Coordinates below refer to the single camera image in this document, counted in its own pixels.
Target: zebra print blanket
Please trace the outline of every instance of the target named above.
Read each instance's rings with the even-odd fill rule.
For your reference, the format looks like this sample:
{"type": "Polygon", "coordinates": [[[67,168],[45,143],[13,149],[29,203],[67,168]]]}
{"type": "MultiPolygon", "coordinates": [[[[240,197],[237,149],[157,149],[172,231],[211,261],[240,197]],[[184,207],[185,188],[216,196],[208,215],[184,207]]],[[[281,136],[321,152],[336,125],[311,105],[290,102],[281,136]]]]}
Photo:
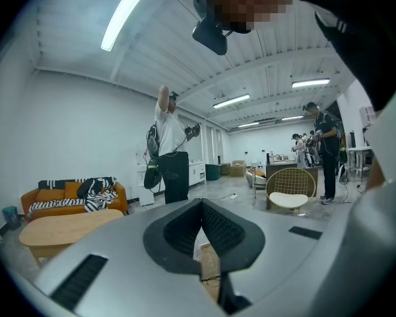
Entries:
{"type": "Polygon", "coordinates": [[[111,186],[116,184],[114,177],[89,178],[76,180],[47,180],[38,182],[40,189],[65,189],[66,182],[84,182],[78,191],[76,199],[65,198],[62,200],[36,202],[29,208],[28,215],[35,210],[49,209],[54,207],[72,207],[74,205],[84,205],[85,211],[97,211],[107,209],[109,204],[117,197],[116,192],[111,192],[111,186]]]}

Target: tube light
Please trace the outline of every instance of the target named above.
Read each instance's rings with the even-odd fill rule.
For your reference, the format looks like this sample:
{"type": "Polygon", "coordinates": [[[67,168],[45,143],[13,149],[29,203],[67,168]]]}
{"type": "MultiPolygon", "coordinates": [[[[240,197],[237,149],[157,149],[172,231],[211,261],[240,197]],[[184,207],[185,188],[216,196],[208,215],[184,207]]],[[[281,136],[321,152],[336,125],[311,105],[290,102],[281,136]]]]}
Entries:
{"type": "Polygon", "coordinates": [[[300,119],[300,118],[303,118],[304,116],[303,115],[301,115],[301,116],[294,116],[294,117],[292,117],[292,118],[284,118],[284,119],[282,119],[282,121],[285,121],[285,120],[293,120],[293,119],[300,119]]]}
{"type": "Polygon", "coordinates": [[[259,124],[259,122],[253,122],[253,123],[247,123],[247,124],[241,124],[238,126],[238,128],[242,128],[242,127],[249,127],[250,125],[257,125],[259,124]]]}
{"type": "Polygon", "coordinates": [[[242,100],[246,100],[247,98],[249,98],[249,94],[242,95],[242,96],[239,96],[237,98],[232,98],[230,100],[217,103],[213,107],[216,108],[216,109],[217,108],[221,108],[221,107],[227,106],[227,105],[232,104],[232,103],[236,103],[236,102],[239,102],[239,101],[242,101],[242,100]]]}
{"type": "Polygon", "coordinates": [[[131,14],[139,0],[121,0],[117,9],[114,11],[110,20],[106,33],[101,43],[101,49],[110,52],[120,33],[121,28],[125,24],[127,17],[131,14]]]}
{"type": "Polygon", "coordinates": [[[315,85],[326,85],[330,82],[330,79],[316,79],[308,81],[293,82],[292,88],[305,87],[305,86],[315,86],[315,85]]]}

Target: shoe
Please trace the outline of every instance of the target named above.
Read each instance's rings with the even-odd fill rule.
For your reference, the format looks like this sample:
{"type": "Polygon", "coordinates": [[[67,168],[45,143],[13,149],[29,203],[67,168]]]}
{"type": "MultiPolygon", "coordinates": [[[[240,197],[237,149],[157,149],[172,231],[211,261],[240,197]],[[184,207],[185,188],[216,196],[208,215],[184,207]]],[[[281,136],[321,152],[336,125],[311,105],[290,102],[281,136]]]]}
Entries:
{"type": "Polygon", "coordinates": [[[331,198],[324,199],[323,201],[321,201],[321,203],[324,205],[327,205],[327,204],[333,203],[334,200],[335,200],[335,198],[331,197],[331,198]]]}

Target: floor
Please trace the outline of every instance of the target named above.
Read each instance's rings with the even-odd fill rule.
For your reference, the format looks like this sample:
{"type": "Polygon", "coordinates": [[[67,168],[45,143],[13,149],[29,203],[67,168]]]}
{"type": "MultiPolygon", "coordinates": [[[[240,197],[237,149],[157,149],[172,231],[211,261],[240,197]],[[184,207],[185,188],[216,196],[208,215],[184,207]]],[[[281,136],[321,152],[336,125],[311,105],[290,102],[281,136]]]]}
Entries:
{"type": "MultiPolygon", "coordinates": [[[[353,180],[353,178],[347,184],[347,189],[344,185],[338,184],[335,202],[331,205],[322,205],[319,201],[319,197],[324,194],[324,177],[322,169],[320,169],[317,197],[301,208],[301,214],[304,214],[303,217],[328,221],[335,208],[341,205],[346,197],[346,202],[354,203],[361,196],[359,190],[362,191],[365,189],[365,182],[362,182],[359,189],[357,188],[358,184],[360,184],[360,182],[353,180]]],[[[257,198],[254,199],[252,189],[249,187],[246,179],[242,177],[223,176],[217,181],[207,181],[207,184],[201,183],[192,186],[189,189],[189,198],[194,197],[220,199],[221,201],[243,205],[253,210],[266,211],[265,190],[257,190],[257,198]],[[238,196],[235,199],[230,199],[232,194],[237,194],[238,196]]],[[[139,203],[132,203],[129,206],[129,214],[134,215],[142,211],[152,210],[160,205],[164,205],[164,195],[157,196],[154,205],[141,207],[139,203]]],[[[280,215],[291,214],[289,210],[275,206],[273,206],[270,212],[280,215]]],[[[40,269],[35,264],[29,249],[21,245],[18,241],[18,236],[25,225],[26,223],[22,222],[22,226],[19,229],[9,231],[4,235],[0,242],[0,255],[7,266],[15,269],[27,280],[33,281],[40,269]]],[[[198,239],[202,245],[208,242],[207,237],[202,231],[198,239]]],[[[211,247],[206,246],[202,249],[201,263],[203,264],[203,279],[217,274],[217,256],[211,247]]],[[[209,291],[210,295],[214,297],[217,289],[212,289],[211,287],[217,288],[217,280],[209,281],[208,283],[204,282],[203,285],[208,287],[206,289],[209,291]]]]}

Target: coffee table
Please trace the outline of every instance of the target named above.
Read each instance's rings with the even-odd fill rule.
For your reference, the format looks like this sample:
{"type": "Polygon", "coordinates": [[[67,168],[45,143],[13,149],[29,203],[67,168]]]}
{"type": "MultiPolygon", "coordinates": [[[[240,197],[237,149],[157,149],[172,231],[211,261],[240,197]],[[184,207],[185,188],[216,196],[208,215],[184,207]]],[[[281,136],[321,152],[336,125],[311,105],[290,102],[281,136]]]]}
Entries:
{"type": "Polygon", "coordinates": [[[28,223],[19,235],[29,247],[39,267],[39,257],[53,257],[99,226],[123,217],[121,211],[107,209],[92,213],[47,216],[28,223]]]}

